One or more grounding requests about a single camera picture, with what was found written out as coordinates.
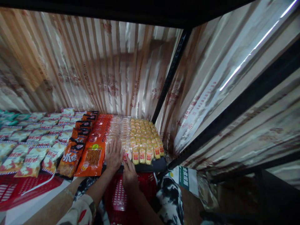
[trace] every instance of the packaged pastry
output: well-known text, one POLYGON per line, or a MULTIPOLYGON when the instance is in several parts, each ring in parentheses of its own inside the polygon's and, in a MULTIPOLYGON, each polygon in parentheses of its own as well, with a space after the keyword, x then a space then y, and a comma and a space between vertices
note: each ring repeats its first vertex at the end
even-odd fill
POLYGON ((153 151, 147 150, 147 152, 146 152, 146 164, 147 165, 151 165, 152 157, 153 157, 153 151))
POLYGON ((31 131, 16 131, 8 138, 8 140, 15 141, 15 142, 22 142, 27 139, 30 133, 31 131))
POLYGON ((55 144, 51 147, 42 163, 42 170, 51 174, 56 171, 57 160, 62 156, 67 148, 67 142, 59 142, 56 140, 55 144))
POLYGON ((39 129, 35 129, 31 132, 30 135, 45 135, 48 134, 50 132, 50 129, 44 129, 44 128, 39 128, 39 129))
POLYGON ((143 147, 139 148, 139 162, 145 164, 146 162, 146 150, 143 147))
POLYGON ((39 121, 41 118, 43 118, 46 115, 46 112, 33 112, 30 117, 29 117, 29 121, 32 122, 37 122, 39 121))
POLYGON ((70 108, 61 108, 61 110, 62 110, 62 116, 63 116, 63 117, 74 116, 74 114, 75 114, 74 107, 70 107, 70 108))
POLYGON ((17 143, 12 141, 0 141, 0 165, 4 158, 11 153, 16 145, 17 143))
POLYGON ((38 144, 39 145, 49 145, 53 146, 54 142, 58 138, 58 134, 49 134, 49 135, 44 135, 42 138, 39 140, 38 144))
POLYGON ((41 128, 41 123, 29 123, 26 127, 23 128, 23 130, 34 130, 41 128))
POLYGON ((132 149, 132 162, 134 165, 139 164, 138 147, 132 149))
POLYGON ((56 170, 57 173, 73 177, 84 149, 84 143, 70 141, 56 170))
POLYGON ((0 167, 0 175, 18 172, 22 168, 25 156, 27 155, 29 148, 35 145, 36 143, 19 142, 0 167))
POLYGON ((8 138, 13 132, 22 130, 22 126, 3 126, 0 130, 0 138, 8 138))
POLYGON ((34 146, 28 151, 22 168, 14 177, 38 177, 41 168, 41 161, 45 158, 50 146, 34 146))

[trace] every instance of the plastic basket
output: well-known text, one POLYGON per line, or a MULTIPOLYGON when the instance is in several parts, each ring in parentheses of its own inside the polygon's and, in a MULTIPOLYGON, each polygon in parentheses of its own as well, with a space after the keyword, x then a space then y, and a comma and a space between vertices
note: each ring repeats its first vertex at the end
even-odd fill
MULTIPOLYGON (((124 191, 123 175, 116 174, 106 189, 104 199, 110 224, 141 224, 138 213, 132 203, 127 199, 124 191)), ((157 185, 153 173, 138 174, 140 190, 148 202, 156 195, 157 185)))
POLYGON ((61 185, 63 180, 54 177, 47 184, 38 187, 24 195, 24 192, 36 187, 37 185, 49 180, 50 174, 39 174, 35 177, 15 178, 14 174, 0 176, 0 211, 6 211, 27 202, 39 195, 42 195, 61 185))

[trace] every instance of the orange snack package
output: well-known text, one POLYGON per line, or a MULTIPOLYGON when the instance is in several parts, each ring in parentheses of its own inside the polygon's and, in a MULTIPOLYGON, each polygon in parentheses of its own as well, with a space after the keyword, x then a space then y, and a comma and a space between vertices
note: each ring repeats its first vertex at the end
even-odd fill
POLYGON ((84 143, 70 141, 56 172, 70 178, 73 177, 84 146, 84 143))
POLYGON ((89 137, 82 160, 78 166, 76 177, 100 176, 105 156, 105 134, 94 134, 89 137))

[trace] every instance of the snack bag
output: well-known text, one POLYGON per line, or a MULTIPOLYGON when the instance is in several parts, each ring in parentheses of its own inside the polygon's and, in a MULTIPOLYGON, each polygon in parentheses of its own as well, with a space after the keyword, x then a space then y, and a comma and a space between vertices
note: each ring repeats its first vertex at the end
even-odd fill
POLYGON ((18 172, 22 168, 25 156, 27 155, 29 148, 35 145, 36 143, 19 142, 0 167, 0 175, 18 172))
POLYGON ((43 118, 46 115, 46 112, 33 112, 30 117, 29 117, 29 121, 32 122, 37 122, 39 121, 41 118, 43 118))
POLYGON ((62 116, 67 117, 67 116, 74 116, 75 110, 74 107, 70 108, 61 108, 62 109, 62 116))
POLYGON ((58 134, 49 134, 49 135, 44 135, 42 138, 39 140, 38 144, 39 145, 49 145, 53 146, 54 142, 58 138, 58 134))
POLYGON ((29 123, 26 127, 24 127, 23 130, 34 130, 41 128, 42 124, 41 123, 29 123))
POLYGON ((58 123, 58 120, 41 120, 41 128, 51 129, 54 125, 58 123))
POLYGON ((17 143, 12 141, 0 142, 0 165, 2 164, 3 159, 10 154, 16 145, 17 143))
POLYGON ((93 122, 90 121, 90 120, 78 121, 75 124, 75 128, 78 129, 78 130, 82 129, 82 128, 90 130, 90 129, 92 129, 92 127, 93 127, 93 122))
POLYGON ((15 118, 15 120, 18 120, 18 121, 28 120, 30 118, 30 116, 31 116, 31 114, 20 114, 15 118))
POLYGON ((69 142, 56 172, 70 178, 73 177, 82 155, 83 148, 84 143, 69 142))
POLYGON ((89 133, 90 133, 89 130, 77 130, 77 129, 73 128, 73 132, 72 132, 71 137, 76 142, 86 143, 89 133))
POLYGON ((16 131, 8 139, 16 142, 25 141, 30 133, 31 131, 16 131))
POLYGON ((58 140, 49 150, 45 156, 44 161, 42 162, 42 170, 51 174, 54 174, 56 171, 57 159, 65 152, 68 143, 59 142, 58 140))
POLYGON ((73 130, 61 131, 58 136, 60 142, 67 143, 72 136, 73 130))
POLYGON ((0 138, 8 138, 13 132, 22 130, 22 126, 3 126, 0 130, 0 138))
POLYGON ((132 162, 134 165, 137 165, 139 163, 139 155, 138 155, 137 147, 132 149, 132 162))
POLYGON ((105 156, 105 134, 89 137, 75 176, 100 176, 105 156))
POLYGON ((28 151, 22 168, 14 177, 38 177, 41 161, 45 158, 50 146, 34 146, 28 151))
POLYGON ((50 132, 50 129, 44 129, 44 128, 39 128, 39 129, 36 129, 36 130, 33 130, 31 132, 30 135, 44 135, 44 134, 48 134, 50 132))

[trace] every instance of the snack display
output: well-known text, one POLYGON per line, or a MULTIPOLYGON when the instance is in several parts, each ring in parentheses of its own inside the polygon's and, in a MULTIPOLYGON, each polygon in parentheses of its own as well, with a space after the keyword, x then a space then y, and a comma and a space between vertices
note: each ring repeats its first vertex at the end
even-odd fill
POLYGON ((67 142, 59 142, 58 140, 55 142, 42 163, 43 171, 51 174, 55 173, 57 160, 65 152, 67 145, 67 142))
POLYGON ((84 146, 84 143, 70 141, 56 172, 70 178, 73 177, 82 155, 84 146))
POLYGON ((36 143, 19 142, 0 167, 0 175, 18 172, 23 166, 23 162, 27 152, 29 151, 29 148, 35 145, 36 143))
POLYGON ((38 177, 41 161, 49 150, 50 146, 48 145, 31 147, 25 157, 22 168, 14 177, 38 177))

